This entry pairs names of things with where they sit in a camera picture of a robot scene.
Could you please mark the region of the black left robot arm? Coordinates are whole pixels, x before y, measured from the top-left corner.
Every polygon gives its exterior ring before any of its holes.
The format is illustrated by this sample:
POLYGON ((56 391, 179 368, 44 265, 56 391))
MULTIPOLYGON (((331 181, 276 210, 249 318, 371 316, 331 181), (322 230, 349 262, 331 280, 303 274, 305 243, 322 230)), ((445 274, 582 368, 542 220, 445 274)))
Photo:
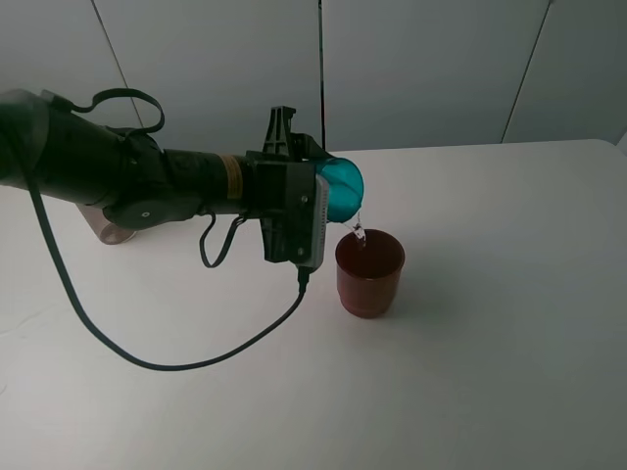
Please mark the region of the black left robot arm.
POLYGON ((264 256, 316 268, 324 246, 323 151, 275 107, 265 142, 242 156, 162 149, 155 127, 114 128, 50 92, 1 96, 1 182, 102 211, 140 231, 198 215, 261 225, 264 256))

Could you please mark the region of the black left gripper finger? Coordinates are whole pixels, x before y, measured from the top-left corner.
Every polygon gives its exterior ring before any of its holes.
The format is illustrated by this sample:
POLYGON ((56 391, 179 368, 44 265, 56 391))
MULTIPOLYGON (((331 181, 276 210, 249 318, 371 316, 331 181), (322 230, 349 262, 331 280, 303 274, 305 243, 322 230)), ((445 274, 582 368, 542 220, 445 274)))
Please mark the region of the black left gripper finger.
POLYGON ((271 263, 291 260, 289 222, 285 216, 263 217, 260 219, 264 258, 271 263))
POLYGON ((293 156, 291 120, 296 110, 286 106, 270 109, 270 117, 265 133, 263 152, 283 157, 293 156))

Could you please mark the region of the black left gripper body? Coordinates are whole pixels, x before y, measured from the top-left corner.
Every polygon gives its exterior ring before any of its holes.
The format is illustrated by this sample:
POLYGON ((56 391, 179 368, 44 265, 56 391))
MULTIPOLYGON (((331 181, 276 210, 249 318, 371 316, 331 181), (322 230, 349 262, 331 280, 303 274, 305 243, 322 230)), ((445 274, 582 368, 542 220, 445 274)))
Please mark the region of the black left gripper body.
POLYGON ((305 133, 292 133, 293 156, 264 152, 246 153, 251 165, 249 217, 285 216, 289 222, 291 260, 303 262, 310 255, 314 211, 315 165, 322 149, 305 133))

